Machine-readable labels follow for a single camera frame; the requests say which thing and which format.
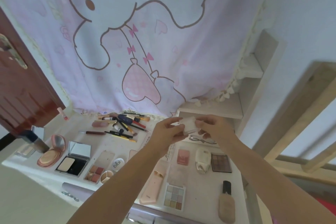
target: hand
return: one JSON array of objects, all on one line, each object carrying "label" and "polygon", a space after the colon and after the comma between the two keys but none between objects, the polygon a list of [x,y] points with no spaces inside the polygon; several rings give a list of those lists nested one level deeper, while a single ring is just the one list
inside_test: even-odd
[{"label": "hand", "polygon": [[217,143],[224,138],[235,135],[232,126],[223,117],[215,115],[200,116],[196,118],[195,125],[201,129],[198,134],[204,134],[203,139],[212,138]]},{"label": "hand", "polygon": [[172,123],[182,120],[181,117],[167,118],[155,125],[152,136],[147,143],[154,152],[163,157],[171,144],[181,141],[188,136],[183,135],[184,124],[174,126]]}]

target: door handle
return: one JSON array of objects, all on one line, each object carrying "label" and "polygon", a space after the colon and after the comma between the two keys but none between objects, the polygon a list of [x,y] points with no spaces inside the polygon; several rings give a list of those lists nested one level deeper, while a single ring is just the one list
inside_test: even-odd
[{"label": "door handle", "polygon": [[11,55],[13,56],[13,58],[19,63],[19,65],[22,68],[27,69],[28,68],[27,64],[21,58],[21,56],[16,51],[14,46],[11,44],[11,42],[8,40],[8,38],[5,35],[0,34],[0,41],[5,45],[4,48],[0,48],[0,51],[2,51],[2,52],[9,51],[11,53]]}]

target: pink bow print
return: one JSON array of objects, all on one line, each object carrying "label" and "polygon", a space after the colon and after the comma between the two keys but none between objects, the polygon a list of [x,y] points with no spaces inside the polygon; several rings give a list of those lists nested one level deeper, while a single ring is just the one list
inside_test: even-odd
[{"label": "pink bow print", "polygon": [[143,58],[143,60],[145,61],[145,64],[147,65],[147,61],[149,60],[154,60],[154,58],[152,57],[152,55],[148,52],[147,53],[147,57]]},{"label": "pink bow print", "polygon": [[132,45],[132,48],[127,47],[127,50],[128,50],[128,55],[130,55],[132,51],[136,52],[135,48],[134,48],[134,45]]},{"label": "pink bow print", "polygon": [[137,29],[137,27],[133,24],[133,30],[130,29],[129,32],[130,32],[130,34],[132,35],[132,38],[134,38],[134,32],[138,32],[138,29]]}]

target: pink blush compact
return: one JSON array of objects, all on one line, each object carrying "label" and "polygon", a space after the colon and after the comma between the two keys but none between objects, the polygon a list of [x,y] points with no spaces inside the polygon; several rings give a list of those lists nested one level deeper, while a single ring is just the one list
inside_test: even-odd
[{"label": "pink blush compact", "polygon": [[177,163],[187,166],[189,164],[189,157],[190,151],[179,149],[177,155]]}]

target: wooden door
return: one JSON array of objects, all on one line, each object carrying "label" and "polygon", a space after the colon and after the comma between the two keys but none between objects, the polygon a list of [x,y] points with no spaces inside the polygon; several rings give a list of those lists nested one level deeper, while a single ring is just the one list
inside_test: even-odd
[{"label": "wooden door", "polygon": [[[43,127],[64,104],[1,8],[0,48],[0,124],[13,134],[31,125]],[[15,60],[15,50],[27,69]]]}]

